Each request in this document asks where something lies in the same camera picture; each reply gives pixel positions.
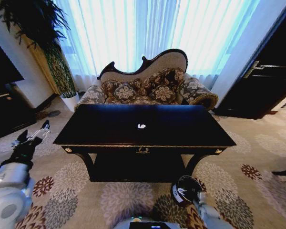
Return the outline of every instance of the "black table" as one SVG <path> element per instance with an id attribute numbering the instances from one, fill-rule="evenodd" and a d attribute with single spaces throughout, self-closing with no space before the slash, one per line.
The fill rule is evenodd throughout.
<path id="1" fill-rule="evenodd" d="M 131 182 L 174 182 L 235 146 L 203 106 L 130 104 L 82 104 L 54 144 L 83 159 L 90 181 Z M 181 154 L 193 155 L 186 167 Z"/>

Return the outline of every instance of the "curtain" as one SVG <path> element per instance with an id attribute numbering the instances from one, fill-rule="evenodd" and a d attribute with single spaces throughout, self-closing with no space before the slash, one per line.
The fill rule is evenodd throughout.
<path id="1" fill-rule="evenodd" d="M 259 0 L 55 0 L 70 30 L 61 47 L 85 91 L 111 61 L 134 72 L 147 59 L 178 48 L 187 73 L 212 88 Z"/>

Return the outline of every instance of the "television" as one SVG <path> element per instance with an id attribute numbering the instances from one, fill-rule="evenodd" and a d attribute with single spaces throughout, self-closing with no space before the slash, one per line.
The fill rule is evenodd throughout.
<path id="1" fill-rule="evenodd" d="M 0 47 L 0 86 L 19 80 L 24 78 Z"/>

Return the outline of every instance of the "plant pot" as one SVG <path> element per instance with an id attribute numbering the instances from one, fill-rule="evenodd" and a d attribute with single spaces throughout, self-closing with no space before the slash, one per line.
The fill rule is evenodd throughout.
<path id="1" fill-rule="evenodd" d="M 61 96 L 61 99 L 67 105 L 68 109 L 72 112 L 74 112 L 74 107 L 80 100 L 78 97 L 78 93 L 76 93 L 76 95 L 71 98 L 62 98 Z"/>

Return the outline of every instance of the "patterned carpet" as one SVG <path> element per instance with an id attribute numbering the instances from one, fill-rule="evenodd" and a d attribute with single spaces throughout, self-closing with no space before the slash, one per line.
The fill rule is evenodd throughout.
<path id="1" fill-rule="evenodd" d="M 48 117 L 52 133 L 33 158 L 33 205 L 16 228 L 109 229 L 131 215 L 204 228 L 193 206 L 175 205 L 170 184 L 90 182 L 82 160 L 52 144 L 72 115 L 59 98 L 45 111 L 57 110 L 58 116 Z M 271 173 L 286 169 L 286 107 L 261 120 L 215 119 L 237 146 L 206 157 L 195 169 L 193 176 L 207 191 L 208 203 L 236 229 L 286 229 L 286 177 Z M 29 133 L 44 120 L 30 126 Z M 20 132 L 0 139 L 0 162 L 9 157 L 9 144 Z M 183 159 L 187 163 L 190 157 Z"/>

